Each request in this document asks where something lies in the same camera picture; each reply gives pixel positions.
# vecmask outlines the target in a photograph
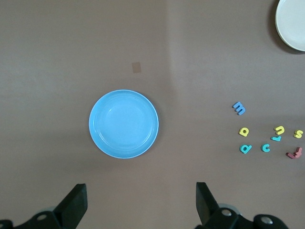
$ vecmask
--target screw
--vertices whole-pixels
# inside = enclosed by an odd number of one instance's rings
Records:
[[[267,216],[262,217],[261,220],[265,224],[273,224],[272,220],[269,217],[267,217]]]
[[[221,213],[222,213],[224,216],[231,216],[231,215],[232,215],[232,213],[231,213],[228,209],[222,210]]]

